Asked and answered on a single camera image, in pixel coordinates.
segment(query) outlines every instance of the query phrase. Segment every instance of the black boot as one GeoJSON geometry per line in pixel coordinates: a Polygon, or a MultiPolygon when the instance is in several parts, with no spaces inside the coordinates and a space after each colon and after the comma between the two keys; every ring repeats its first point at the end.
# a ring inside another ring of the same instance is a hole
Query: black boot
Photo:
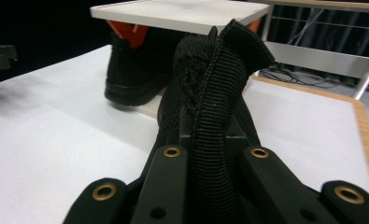
{"type": "Polygon", "coordinates": [[[107,70],[105,97],[120,105],[143,105],[151,100],[173,75],[173,56],[184,33],[149,29],[140,49],[112,33],[112,51],[107,70]]]}
{"type": "Polygon", "coordinates": [[[188,195],[193,222],[244,221],[244,208],[228,174],[224,135],[235,116],[248,144],[261,144],[241,93],[248,76],[273,61],[263,42],[235,21],[219,37],[190,36],[177,46],[175,76],[160,104],[160,131],[150,158],[156,148],[175,144],[170,136],[178,135],[179,111],[184,106],[192,126],[188,195]]]}

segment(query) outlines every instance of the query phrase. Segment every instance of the nylon webbing strap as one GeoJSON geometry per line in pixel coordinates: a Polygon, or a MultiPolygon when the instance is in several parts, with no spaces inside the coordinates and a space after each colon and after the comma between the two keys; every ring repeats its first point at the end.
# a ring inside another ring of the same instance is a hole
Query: nylon webbing strap
{"type": "Polygon", "coordinates": [[[150,158],[155,148],[166,144],[169,134],[178,134],[179,110],[184,105],[193,140],[189,207],[197,223],[243,222],[243,209],[225,163],[224,135],[234,114],[249,143],[260,144],[241,94],[248,76],[273,61],[259,37],[236,21],[217,38],[189,36],[177,46],[175,76],[160,104],[160,131],[150,158]]]}

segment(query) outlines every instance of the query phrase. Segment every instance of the black cable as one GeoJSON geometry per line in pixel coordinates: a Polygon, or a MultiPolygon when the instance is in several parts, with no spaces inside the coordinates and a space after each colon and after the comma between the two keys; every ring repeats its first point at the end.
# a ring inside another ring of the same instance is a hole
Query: black cable
{"type": "Polygon", "coordinates": [[[268,77],[274,80],[278,80],[281,82],[286,82],[286,83],[293,83],[293,84],[298,84],[298,85],[303,85],[303,86],[310,86],[310,87],[317,87],[317,88],[321,88],[321,89],[330,89],[333,87],[336,87],[339,85],[339,83],[335,83],[332,86],[320,86],[321,84],[325,84],[325,83],[330,83],[329,81],[321,81],[321,82],[316,82],[316,83],[308,83],[305,81],[302,81],[298,76],[296,76],[295,74],[293,74],[291,71],[285,70],[285,69],[280,69],[280,68],[275,68],[275,67],[269,67],[267,69],[263,69],[260,71],[260,74],[262,74],[264,77],[268,77]],[[281,75],[286,76],[287,78],[283,78],[283,77],[278,77],[273,73],[278,73],[281,75]]]}

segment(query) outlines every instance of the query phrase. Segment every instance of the orange object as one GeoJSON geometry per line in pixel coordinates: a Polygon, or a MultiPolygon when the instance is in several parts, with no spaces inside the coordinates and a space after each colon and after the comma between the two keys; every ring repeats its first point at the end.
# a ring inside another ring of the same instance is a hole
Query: orange object
{"type": "Polygon", "coordinates": [[[143,25],[131,25],[129,23],[120,21],[107,21],[108,25],[120,38],[129,41],[129,45],[132,49],[138,49],[146,38],[148,30],[147,26],[143,25]]]}
{"type": "Polygon", "coordinates": [[[248,28],[254,33],[257,34],[258,28],[260,27],[261,19],[257,19],[256,21],[252,22],[248,28]]]}

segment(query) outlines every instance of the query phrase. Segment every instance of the white platform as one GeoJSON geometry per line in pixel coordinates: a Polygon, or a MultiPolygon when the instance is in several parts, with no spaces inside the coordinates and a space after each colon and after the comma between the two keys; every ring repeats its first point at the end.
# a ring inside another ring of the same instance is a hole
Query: white platform
{"type": "Polygon", "coordinates": [[[232,19],[249,24],[268,12],[268,5],[223,0],[143,0],[92,7],[94,18],[123,21],[207,35],[232,19]]]}
{"type": "MultiPolygon", "coordinates": [[[[94,180],[140,175],[158,125],[104,98],[109,54],[105,46],[0,83],[0,224],[62,223],[94,180]]],[[[369,192],[350,103],[260,81],[244,97],[263,145],[306,185],[343,179],[369,192]]]]}

